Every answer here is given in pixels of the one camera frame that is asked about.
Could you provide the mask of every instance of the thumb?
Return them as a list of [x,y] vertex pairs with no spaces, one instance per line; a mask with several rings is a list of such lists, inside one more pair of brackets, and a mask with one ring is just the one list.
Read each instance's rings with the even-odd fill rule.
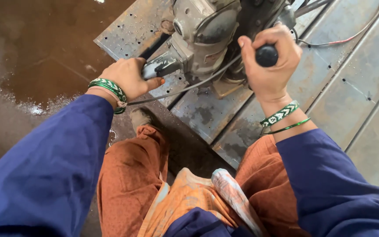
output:
[[245,64],[245,68],[256,65],[255,61],[255,49],[252,47],[252,41],[246,36],[241,36],[238,39],[238,44],[241,47],[242,61]]
[[154,90],[156,88],[158,88],[159,86],[163,85],[165,83],[165,79],[161,78],[161,77],[155,77],[155,78],[151,78],[149,80],[146,81],[146,84],[148,85],[148,91],[149,92],[150,90]]

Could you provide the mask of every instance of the blue sleeve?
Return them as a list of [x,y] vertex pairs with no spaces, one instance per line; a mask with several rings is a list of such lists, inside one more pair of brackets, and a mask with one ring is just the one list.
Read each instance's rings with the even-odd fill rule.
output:
[[107,100],[82,95],[0,159],[0,235],[80,235],[112,118]]
[[314,237],[379,236],[379,187],[366,182],[330,137],[315,129],[276,145],[302,229]]

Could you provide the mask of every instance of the brown puddle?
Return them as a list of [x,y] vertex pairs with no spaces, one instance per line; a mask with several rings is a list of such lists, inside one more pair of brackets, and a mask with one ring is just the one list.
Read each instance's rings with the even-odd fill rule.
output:
[[83,94],[114,62],[93,39],[132,2],[0,0],[1,95],[43,115]]

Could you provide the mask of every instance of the left hand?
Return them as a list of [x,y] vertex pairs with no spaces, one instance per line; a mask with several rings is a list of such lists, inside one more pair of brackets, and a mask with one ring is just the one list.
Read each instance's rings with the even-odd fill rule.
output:
[[165,83],[165,79],[160,77],[145,81],[141,77],[141,70],[145,63],[144,58],[119,59],[103,70],[99,78],[116,83],[124,91],[128,102],[130,102]]

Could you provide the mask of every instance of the fingernail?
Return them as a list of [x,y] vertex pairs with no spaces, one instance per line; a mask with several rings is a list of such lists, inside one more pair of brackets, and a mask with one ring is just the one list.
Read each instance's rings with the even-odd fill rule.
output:
[[238,44],[239,44],[239,47],[243,47],[243,45],[244,45],[244,41],[243,40],[241,40],[241,39],[238,39]]

